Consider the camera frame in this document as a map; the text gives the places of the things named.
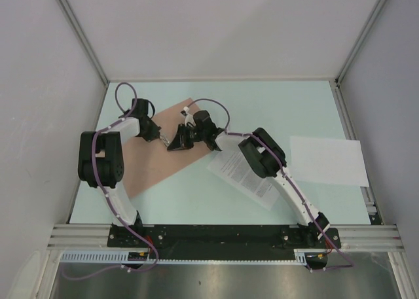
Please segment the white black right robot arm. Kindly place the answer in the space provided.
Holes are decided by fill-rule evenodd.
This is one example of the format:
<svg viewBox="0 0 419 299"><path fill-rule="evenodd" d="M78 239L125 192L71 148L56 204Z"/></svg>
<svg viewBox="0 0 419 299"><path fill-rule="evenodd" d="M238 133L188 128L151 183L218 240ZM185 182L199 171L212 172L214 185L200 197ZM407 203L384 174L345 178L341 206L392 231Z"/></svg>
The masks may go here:
<svg viewBox="0 0 419 299"><path fill-rule="evenodd" d="M263 128L251 133L234 133L218 127L206 110L190 114L185 107L181 114L184 123L179 124L168 151L189 150L195 143L203 142L211 151L234 151L243 155L250 169L261 179L268 180L279 190L295 212L302 231L302 240L309 247L318 247L327 239L330 222L313 206L295 183L287 168L283 149Z"/></svg>

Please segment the printed text paper sheet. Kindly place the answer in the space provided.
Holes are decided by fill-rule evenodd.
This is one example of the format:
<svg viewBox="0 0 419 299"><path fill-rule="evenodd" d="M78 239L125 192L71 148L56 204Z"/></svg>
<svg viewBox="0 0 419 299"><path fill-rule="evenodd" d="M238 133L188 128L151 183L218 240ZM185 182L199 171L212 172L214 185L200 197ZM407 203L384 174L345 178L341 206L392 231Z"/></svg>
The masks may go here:
<svg viewBox="0 0 419 299"><path fill-rule="evenodd" d="M268 211L280 196L268 180L252 171L241 152L222 151L214 157L207 169Z"/></svg>

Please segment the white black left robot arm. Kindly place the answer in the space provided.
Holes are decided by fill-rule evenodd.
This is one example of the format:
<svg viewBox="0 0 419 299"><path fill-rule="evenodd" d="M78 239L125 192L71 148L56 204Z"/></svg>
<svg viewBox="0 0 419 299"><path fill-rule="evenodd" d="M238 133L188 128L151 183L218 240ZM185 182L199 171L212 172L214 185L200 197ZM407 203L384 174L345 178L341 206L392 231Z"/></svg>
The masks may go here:
<svg viewBox="0 0 419 299"><path fill-rule="evenodd" d="M104 200L113 214L113 223L125 226L122 239L130 246L140 245L145 231L137 209L132 205L122 183L124 158L122 146L133 137L146 142L159 139L170 144L153 121L155 106L147 99L133 99L132 108L108 127L96 132L82 132L79 147L78 176L91 188L103 193Z"/></svg>

